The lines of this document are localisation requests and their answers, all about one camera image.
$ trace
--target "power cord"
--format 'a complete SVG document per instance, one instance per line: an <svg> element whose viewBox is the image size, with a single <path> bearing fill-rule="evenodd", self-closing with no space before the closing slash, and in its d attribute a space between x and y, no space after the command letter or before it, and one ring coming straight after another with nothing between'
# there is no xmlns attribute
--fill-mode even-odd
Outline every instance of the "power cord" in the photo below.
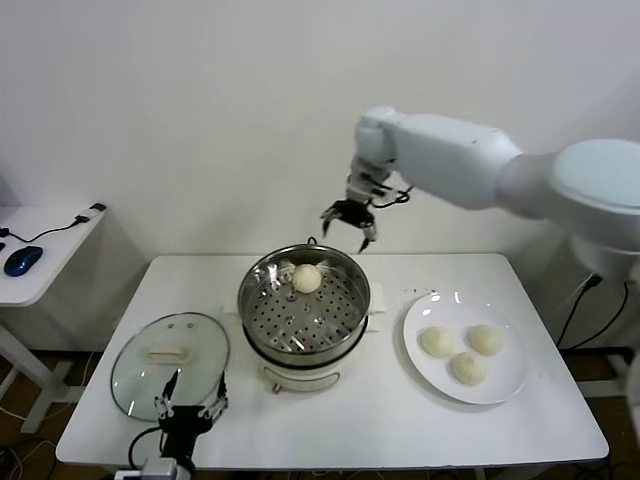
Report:
<svg viewBox="0 0 640 480"><path fill-rule="evenodd" d="M16 450L20 446L31 442L39 443L28 454L20 458ZM11 480L16 471L18 471L19 474L16 480L21 480L22 476L24 475L24 463L29 460L29 458L31 458L43 445L50 445L54 449L56 448L56 444L54 442L41 437L26 438L24 440L20 440L17 443L14 443L11 446L0 446L0 478L3 480ZM45 480L51 479L57 465L58 460L54 455L53 463L49 468L49 472L45 477Z"/></svg>
<svg viewBox="0 0 640 480"><path fill-rule="evenodd" d="M0 228L0 238L13 237L16 240L20 240L23 243L33 243L36 240L38 240L39 238L44 237L45 235L48 235L50 233L64 232L65 230L69 230L70 228L73 228L76 225L80 225L81 223L87 223L92 218L97 216L100 212L104 212L106 209L107 209L107 207L104 206L103 204L94 203L87 210L85 210L84 212L81 212L79 215L76 215L76 218L73 220L73 222L71 222L66 227L52 228L50 230L45 230L44 232L41 232L38 235L36 235L35 237L30 238L28 240L22 238L20 235L18 235L16 233L13 233L11 230L9 230L8 227L2 227L2 228Z"/></svg>
<svg viewBox="0 0 640 480"><path fill-rule="evenodd" d="M566 348L565 350L574 350L576 348L583 346L585 343L589 343L591 340L599 337L604 332L606 332L611 327L611 325L614 324L614 322L618 319L618 317L620 317L620 315L624 311L624 307L627 306L627 301L629 300L629 286L627 285L627 282L624 282L623 285L624 285L624 297L622 299L622 303L620 304L618 311L613 315L613 317L611 317L611 320L609 320L604 327L602 327L600 330L598 330L596 333L591 335L586 340L583 340L582 342L578 343L577 345L574 345L573 347Z"/></svg>
<svg viewBox="0 0 640 480"><path fill-rule="evenodd" d="M407 188L406 190L399 190L398 195L396 195L396 198L394 198L392 201L388 203L383 203L382 205L379 205L379 204L373 203L373 201L370 201L369 205L371 205L373 208L383 209L383 208L391 207L393 205L407 203L409 200L411 200L411 195L409 195L409 192L411 192L411 190L413 190L412 186Z"/></svg>
<svg viewBox="0 0 640 480"><path fill-rule="evenodd" d="M127 453L127 458L129 460L129 467L131 467L132 470L140 470L135 462L133 461L133 449L136 448L136 444L140 441L140 439L142 439L143 437L146 437L147 435L150 435L152 433L155 433L157 431L161 430L160 427L156 426L156 427L151 427L151 428L147 428L146 430L143 430L142 432L140 432L138 435L135 436L135 438L131 441L131 444L129 444L129 452Z"/></svg>
<svg viewBox="0 0 640 480"><path fill-rule="evenodd" d="M564 327L562 327L562 333L560 333L560 337L558 337L558 340L556 341L556 347L559 347L560 343L564 339L564 336L566 335L567 330L569 329L569 325L573 320L573 316L575 315L576 310L578 309L578 305L580 305L580 301L582 300L582 297L584 297L589 290L600 285L600 283L602 283L602 277L596 274L592 274L587 279L584 286L582 287L582 290L580 290L580 293L578 294L578 298L576 298L576 301L573 302L573 307L571 307L571 312L569 313L569 316L564 322Z"/></svg>

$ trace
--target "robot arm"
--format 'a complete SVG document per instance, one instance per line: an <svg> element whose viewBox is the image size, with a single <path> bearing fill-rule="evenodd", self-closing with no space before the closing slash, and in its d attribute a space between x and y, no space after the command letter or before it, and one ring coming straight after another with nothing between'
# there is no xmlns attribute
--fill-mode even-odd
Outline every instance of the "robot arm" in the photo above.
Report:
<svg viewBox="0 0 640 480"><path fill-rule="evenodd" d="M523 153L502 131L391 107L358 122L346 200L324 214L376 239L369 207L389 194L393 171L467 210L501 207L546 219L572 234L578 258L602 275L624 275L640 254L640 145L588 140L547 155Z"/></svg>

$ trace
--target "white wall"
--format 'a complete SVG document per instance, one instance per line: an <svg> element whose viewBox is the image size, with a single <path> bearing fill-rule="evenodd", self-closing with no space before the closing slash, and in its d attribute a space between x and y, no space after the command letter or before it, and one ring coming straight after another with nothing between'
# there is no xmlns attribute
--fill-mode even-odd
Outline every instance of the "white wall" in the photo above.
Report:
<svg viewBox="0 0 640 480"><path fill-rule="evenodd" d="M370 106L533 152L640 140L639 20L636 0L4 1L0 173L22 204L105 202L147 259L266 252L318 233ZM504 251L525 280L558 239L425 194L379 229L372 252Z"/></svg>

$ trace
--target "table leg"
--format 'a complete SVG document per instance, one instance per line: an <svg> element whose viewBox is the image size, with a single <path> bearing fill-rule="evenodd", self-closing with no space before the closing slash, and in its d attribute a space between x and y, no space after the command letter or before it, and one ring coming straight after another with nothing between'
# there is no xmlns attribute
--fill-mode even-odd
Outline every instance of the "table leg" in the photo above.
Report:
<svg viewBox="0 0 640 480"><path fill-rule="evenodd" d="M39 387L64 388L62 379L56 377L27 347L2 326L0 326L0 355Z"/></svg>
<svg viewBox="0 0 640 480"><path fill-rule="evenodd" d="M14 365L13 370L0 385L0 393L4 394L9 388L17 374L14 372L16 369L42 389L22 424L20 429L22 433L37 432L51 404L77 402L84 390L84 387L69 387L64 383L64 377L69 372L72 362L59 362L53 371L49 370L2 326L0 326L0 355Z"/></svg>
<svg viewBox="0 0 640 480"><path fill-rule="evenodd" d="M493 480L532 480L553 465L527 465L526 467L513 467L505 469Z"/></svg>
<svg viewBox="0 0 640 480"><path fill-rule="evenodd" d="M0 384L0 399L4 397L5 393L7 393L7 391L9 390L9 387L11 387L11 384L13 383L13 381L16 379L17 376L18 376L18 369L16 367L13 367L11 370L9 370L9 373L7 373L7 376L4 377L2 384Z"/></svg>

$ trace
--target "blue mouse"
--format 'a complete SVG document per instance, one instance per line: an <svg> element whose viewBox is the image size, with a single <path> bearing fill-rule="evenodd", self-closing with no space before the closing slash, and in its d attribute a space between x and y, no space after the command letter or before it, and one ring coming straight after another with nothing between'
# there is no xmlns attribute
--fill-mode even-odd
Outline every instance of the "blue mouse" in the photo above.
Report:
<svg viewBox="0 0 640 480"><path fill-rule="evenodd" d="M10 277L19 277L29 271L29 269L40 260L42 248L29 245L28 247L16 250L4 264L4 273Z"/></svg>

